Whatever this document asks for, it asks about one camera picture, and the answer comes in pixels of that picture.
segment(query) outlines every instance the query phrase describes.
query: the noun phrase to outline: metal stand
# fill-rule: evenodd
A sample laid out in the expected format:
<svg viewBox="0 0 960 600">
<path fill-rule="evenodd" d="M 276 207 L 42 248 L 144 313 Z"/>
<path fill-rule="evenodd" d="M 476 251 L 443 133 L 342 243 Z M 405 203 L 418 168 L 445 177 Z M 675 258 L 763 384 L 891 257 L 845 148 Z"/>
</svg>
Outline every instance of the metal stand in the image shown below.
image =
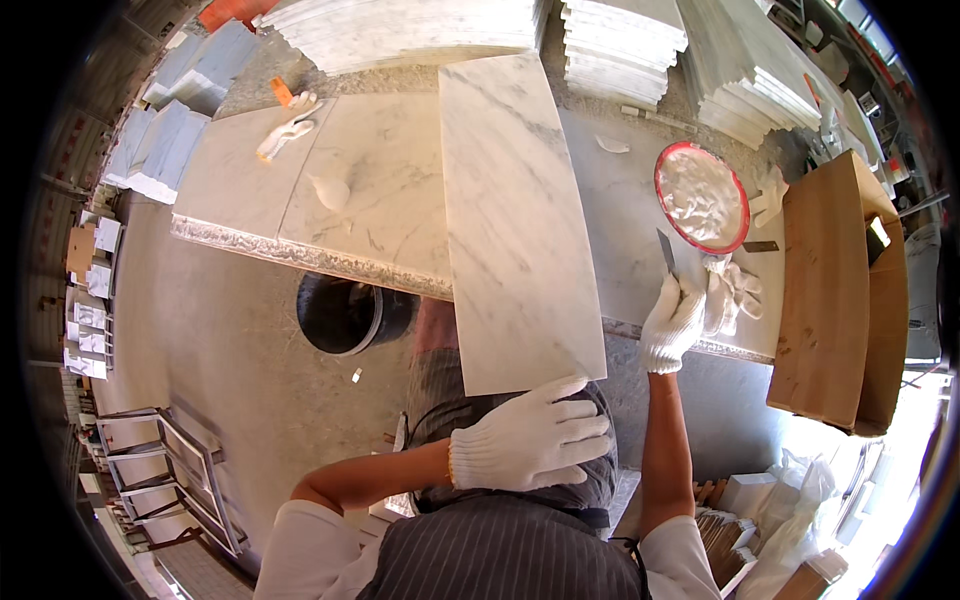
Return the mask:
<svg viewBox="0 0 960 600">
<path fill-rule="evenodd" d="M 108 448 L 104 453 L 110 475 L 120 492 L 127 514 L 134 525 L 143 525 L 169 516 L 188 513 L 204 531 L 219 543 L 231 556 L 240 554 L 247 536 L 227 516 L 224 498 L 220 493 L 213 467 L 223 462 L 223 450 L 210 450 L 180 427 L 170 411 L 164 408 L 145 408 L 104 415 L 97 419 L 100 439 L 106 440 L 105 425 L 135 422 L 156 423 L 159 439 L 125 448 Z M 186 448 L 180 453 L 175 446 Z M 138 460 L 162 456 L 167 463 L 167 472 L 127 484 L 117 469 L 120 461 Z M 177 499 L 157 509 L 139 514 L 132 498 L 143 493 L 172 490 Z"/>
</svg>

